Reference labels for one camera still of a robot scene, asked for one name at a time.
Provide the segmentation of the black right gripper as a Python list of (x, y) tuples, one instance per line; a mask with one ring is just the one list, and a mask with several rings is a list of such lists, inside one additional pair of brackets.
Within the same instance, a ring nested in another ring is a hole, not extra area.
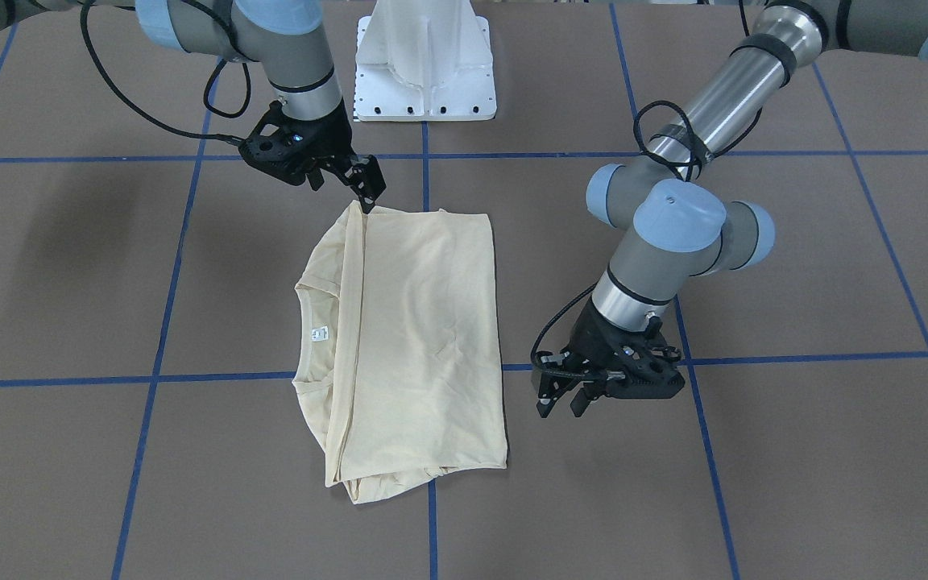
[(323, 170), (335, 175), (358, 198), (361, 212), (375, 209), (386, 191), (379, 159), (356, 155), (351, 148), (351, 128), (345, 103), (317, 120), (298, 120), (273, 101), (253, 131), (238, 146), (251, 168), (292, 186), (308, 181), (313, 190), (324, 184)]

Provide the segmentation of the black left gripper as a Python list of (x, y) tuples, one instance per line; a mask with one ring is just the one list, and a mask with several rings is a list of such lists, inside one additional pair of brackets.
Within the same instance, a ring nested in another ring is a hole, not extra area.
[(536, 410), (548, 418), (557, 400), (574, 392), (570, 410), (582, 417), (600, 397), (619, 400), (671, 399), (684, 386), (677, 369), (682, 354), (661, 334), (661, 319), (649, 316), (642, 331), (631, 333), (609, 323), (592, 301), (583, 305), (559, 353), (541, 351), (542, 338), (564, 313), (578, 303), (572, 300), (536, 337), (532, 346), (532, 383), (537, 393)]

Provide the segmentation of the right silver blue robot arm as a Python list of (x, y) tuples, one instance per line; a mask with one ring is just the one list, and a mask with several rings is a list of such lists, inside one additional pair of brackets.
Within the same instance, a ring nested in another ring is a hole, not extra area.
[(291, 186), (319, 190), (330, 173), (356, 195), (362, 213), (375, 208), (386, 190), (373, 155), (351, 146), (345, 98), (336, 77), (317, 1), (114, 1), (131, 12), (143, 34), (162, 47), (216, 56), (211, 76), (228, 63), (259, 64), (274, 100), (244, 137), (207, 135), (172, 127), (137, 106), (106, 71), (93, 47), (89, 15), (93, 1), (0, 1), (0, 31), (32, 16), (80, 10), (85, 49), (107, 88), (129, 110), (171, 135), (228, 143), (248, 166)]

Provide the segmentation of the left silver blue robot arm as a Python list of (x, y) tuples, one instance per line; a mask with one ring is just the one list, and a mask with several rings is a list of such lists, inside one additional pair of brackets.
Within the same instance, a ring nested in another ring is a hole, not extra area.
[(721, 201), (700, 184), (747, 139), (770, 98), (825, 52), (928, 60), (928, 1), (769, 1), (689, 103), (651, 101), (634, 114), (637, 154), (597, 169), (586, 207), (622, 232), (560, 351), (537, 335), (530, 352), (535, 408), (549, 417), (593, 401), (671, 399), (685, 388), (665, 313), (689, 279), (761, 262), (776, 224), (761, 205)]

